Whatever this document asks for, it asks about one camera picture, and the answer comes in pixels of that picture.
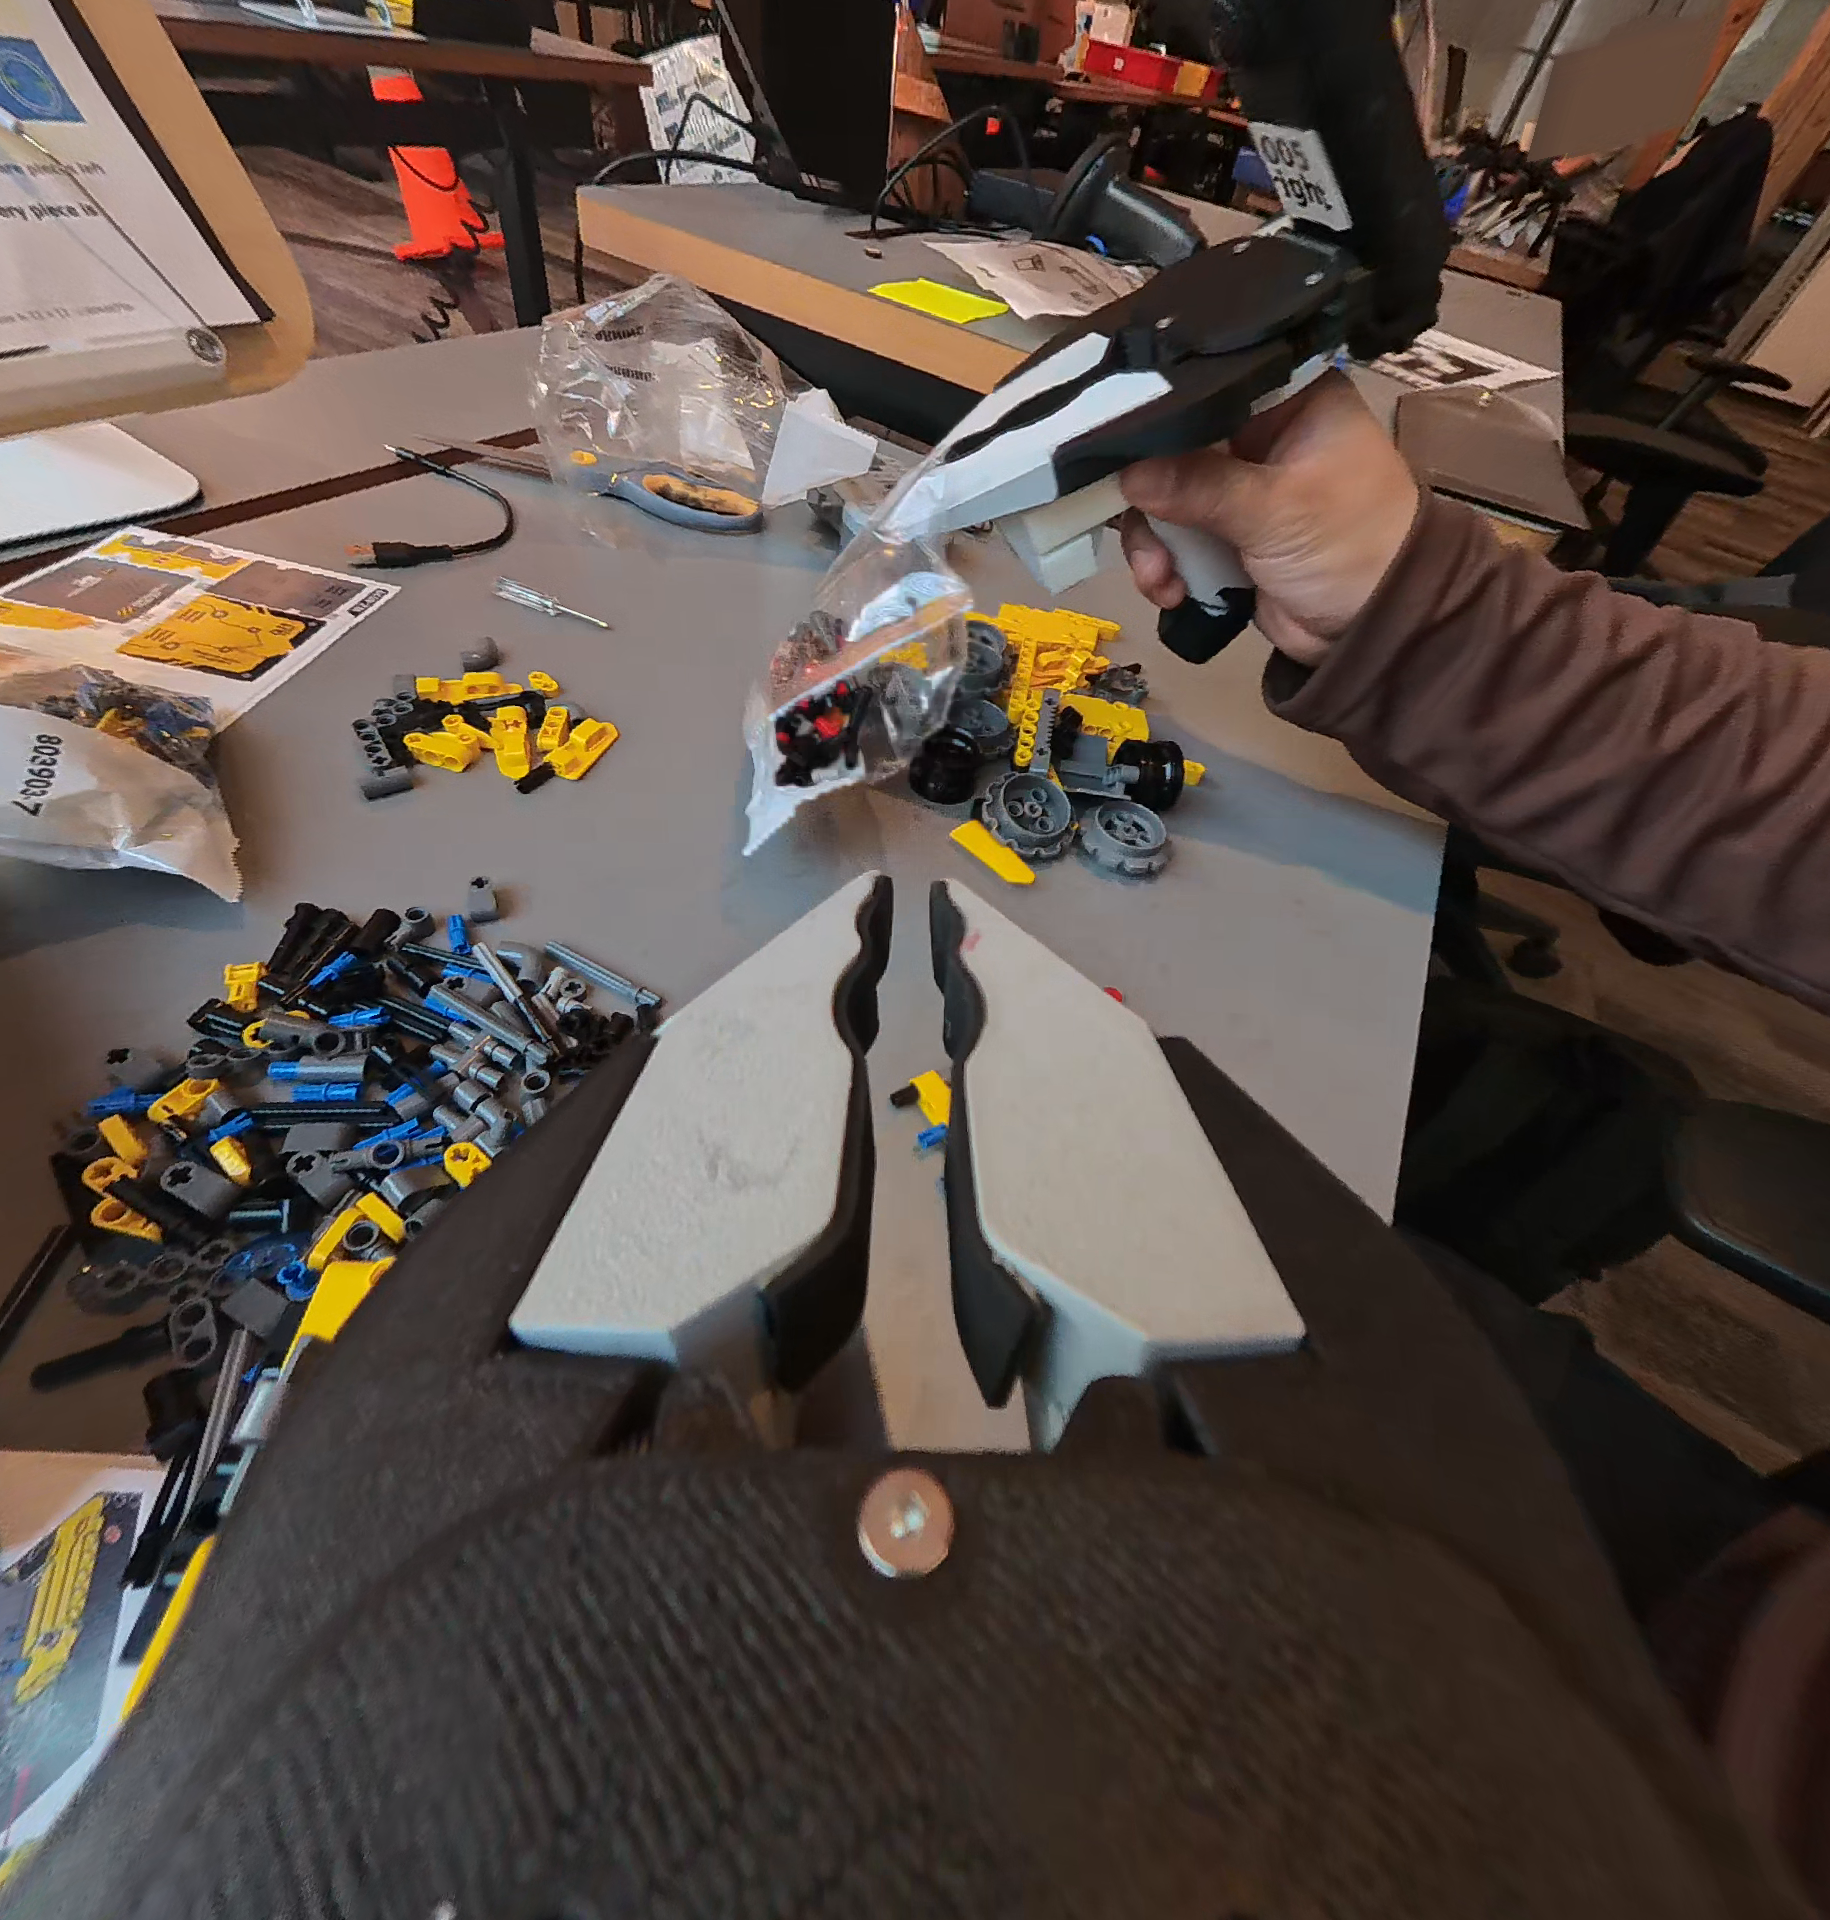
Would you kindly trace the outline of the black handheld scanner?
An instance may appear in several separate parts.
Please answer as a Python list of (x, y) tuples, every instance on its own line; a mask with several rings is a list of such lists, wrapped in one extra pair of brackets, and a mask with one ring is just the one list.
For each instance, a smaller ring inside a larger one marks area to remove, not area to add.
[(980, 168), (965, 215), (977, 226), (1011, 228), (1132, 268), (1165, 269), (1203, 253), (1208, 240), (1193, 218), (1132, 180), (1127, 161), (1126, 136), (1101, 135), (1054, 180)]

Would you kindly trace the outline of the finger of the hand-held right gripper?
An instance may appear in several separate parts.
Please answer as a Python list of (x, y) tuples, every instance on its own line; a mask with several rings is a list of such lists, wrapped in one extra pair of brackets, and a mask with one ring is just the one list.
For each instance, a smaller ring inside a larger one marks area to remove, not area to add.
[(1088, 434), (1106, 419), (1086, 414), (1056, 424), (1093, 386), (1114, 374), (1114, 336), (1076, 332), (1045, 346), (1005, 377), (924, 455), (920, 467), (1052, 467), (1062, 445), (1073, 467), (1114, 467), (1114, 445), (1101, 454)]
[(891, 492), (891, 539), (940, 543), (952, 530), (993, 525), (1040, 587), (1062, 593), (1084, 582), (1101, 563), (1100, 529), (1121, 496), (1106, 482), (1110, 504), (1065, 509), (1062, 496), (1088, 482), (1060, 478), (1054, 461), (1168, 394), (1160, 370), (1117, 370), (1056, 387), (1036, 372), (984, 396)]

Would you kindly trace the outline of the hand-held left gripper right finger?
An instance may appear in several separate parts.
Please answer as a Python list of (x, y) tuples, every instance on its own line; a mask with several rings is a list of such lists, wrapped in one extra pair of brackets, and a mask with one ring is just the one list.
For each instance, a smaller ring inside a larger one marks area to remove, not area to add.
[(1295, 1352), (1290, 1289), (1150, 1025), (981, 895), (936, 880), (962, 1353), (1052, 1448), (1100, 1379)]

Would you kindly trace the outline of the black background office chair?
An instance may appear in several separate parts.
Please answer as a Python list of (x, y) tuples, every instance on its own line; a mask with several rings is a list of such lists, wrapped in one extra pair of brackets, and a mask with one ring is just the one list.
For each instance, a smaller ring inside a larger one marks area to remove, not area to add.
[(1745, 273), (1771, 152), (1773, 125), (1746, 104), (1703, 124), (1603, 225), (1555, 226), (1543, 289), (1562, 304), (1567, 455), (1597, 482), (1581, 500), (1588, 525), (1552, 560), (1631, 578), (1698, 492), (1762, 492), (1765, 452), (1713, 400), (1790, 381), (1722, 356), (1711, 323)]

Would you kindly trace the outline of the clear bag of yellow blue parts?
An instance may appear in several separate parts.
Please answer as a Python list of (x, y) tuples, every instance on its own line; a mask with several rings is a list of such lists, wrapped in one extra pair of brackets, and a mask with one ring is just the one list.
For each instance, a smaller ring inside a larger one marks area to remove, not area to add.
[(240, 899), (202, 695), (0, 644), (0, 854), (182, 875)]

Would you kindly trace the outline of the person's black trousers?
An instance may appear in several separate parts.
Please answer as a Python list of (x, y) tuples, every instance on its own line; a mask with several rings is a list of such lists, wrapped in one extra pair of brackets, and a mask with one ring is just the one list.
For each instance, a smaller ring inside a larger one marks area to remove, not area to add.
[(1402, 1236), (1523, 1393), (1636, 1618), (1781, 1511), (1764, 1475), (1610, 1363), (1581, 1322), (1527, 1305), (1416, 1229)]

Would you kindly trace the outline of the white monitor base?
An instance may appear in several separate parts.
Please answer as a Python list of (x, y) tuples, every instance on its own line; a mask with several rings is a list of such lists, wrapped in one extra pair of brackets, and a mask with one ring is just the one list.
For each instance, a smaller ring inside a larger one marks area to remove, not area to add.
[(0, 436), (0, 553), (184, 509), (202, 479), (111, 422)]

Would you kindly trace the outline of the instruction sheet on board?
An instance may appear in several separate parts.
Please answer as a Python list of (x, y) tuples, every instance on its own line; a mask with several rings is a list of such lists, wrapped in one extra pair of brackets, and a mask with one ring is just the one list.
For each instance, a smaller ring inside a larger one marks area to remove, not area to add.
[(154, 4), (0, 2), (0, 436), (268, 392), (313, 345)]

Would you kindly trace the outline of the dark bent beam piece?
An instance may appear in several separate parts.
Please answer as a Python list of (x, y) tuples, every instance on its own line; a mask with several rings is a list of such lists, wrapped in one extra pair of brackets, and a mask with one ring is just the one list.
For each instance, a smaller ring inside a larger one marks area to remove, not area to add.
[(352, 719), (352, 736), (364, 766), (357, 788), (366, 804), (400, 796), (414, 788), (417, 760), (405, 735), (416, 710), (414, 698), (391, 693)]

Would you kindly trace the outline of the black mesh office chair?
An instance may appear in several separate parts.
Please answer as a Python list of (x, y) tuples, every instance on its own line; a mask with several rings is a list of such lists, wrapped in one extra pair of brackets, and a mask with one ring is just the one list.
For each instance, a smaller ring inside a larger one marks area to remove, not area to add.
[(1395, 1216), (1543, 1305), (1676, 1239), (1830, 1325), (1830, 1125), (1714, 1099), (1669, 1053), (1523, 996), (1558, 930), (1451, 828)]

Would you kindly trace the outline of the person's right forearm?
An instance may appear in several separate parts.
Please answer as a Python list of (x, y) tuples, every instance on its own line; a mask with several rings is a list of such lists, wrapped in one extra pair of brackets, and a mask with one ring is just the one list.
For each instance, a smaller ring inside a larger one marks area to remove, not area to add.
[(1407, 804), (1830, 1015), (1830, 650), (1656, 605), (1426, 494), (1265, 698)]

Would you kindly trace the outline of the instruction booklet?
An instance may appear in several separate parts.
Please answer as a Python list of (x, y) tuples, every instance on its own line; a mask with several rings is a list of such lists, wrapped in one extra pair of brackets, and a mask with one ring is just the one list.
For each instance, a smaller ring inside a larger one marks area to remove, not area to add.
[(163, 1474), (98, 1454), (0, 1454), (0, 1865), (58, 1816), (118, 1721), (141, 1594), (127, 1583)]

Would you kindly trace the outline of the pile of wheels and beams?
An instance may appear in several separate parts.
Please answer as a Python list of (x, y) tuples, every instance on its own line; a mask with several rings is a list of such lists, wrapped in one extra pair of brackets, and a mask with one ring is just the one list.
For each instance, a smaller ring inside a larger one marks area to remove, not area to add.
[(1168, 819), (1205, 765), (1156, 731), (1121, 625), (1062, 605), (1005, 602), (968, 619), (948, 719), (904, 778), (956, 824), (981, 821), (1033, 865), (1078, 852), (1101, 872), (1160, 875)]

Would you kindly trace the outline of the pile of small connector pieces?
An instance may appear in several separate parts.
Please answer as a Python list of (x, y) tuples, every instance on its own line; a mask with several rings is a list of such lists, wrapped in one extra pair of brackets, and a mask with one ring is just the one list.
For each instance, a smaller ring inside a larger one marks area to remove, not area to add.
[(0, 1368), (63, 1291), (118, 1332), (43, 1360), (32, 1393), (147, 1368), (166, 1463), (129, 1580), (176, 1580), (257, 1450), (310, 1308), (353, 1299), (664, 998), (560, 941), (495, 936), (483, 875), (445, 921), (297, 901), (223, 971), (181, 1047), (113, 1047), (46, 1150), (53, 1203), (0, 1288)]

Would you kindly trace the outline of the clear bag of black parts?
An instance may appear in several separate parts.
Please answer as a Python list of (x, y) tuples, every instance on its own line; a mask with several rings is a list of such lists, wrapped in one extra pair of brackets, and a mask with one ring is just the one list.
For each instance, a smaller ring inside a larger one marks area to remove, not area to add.
[(811, 801), (904, 769), (948, 719), (975, 598), (948, 557), (943, 465), (931, 449), (901, 474), (756, 678), (747, 854)]

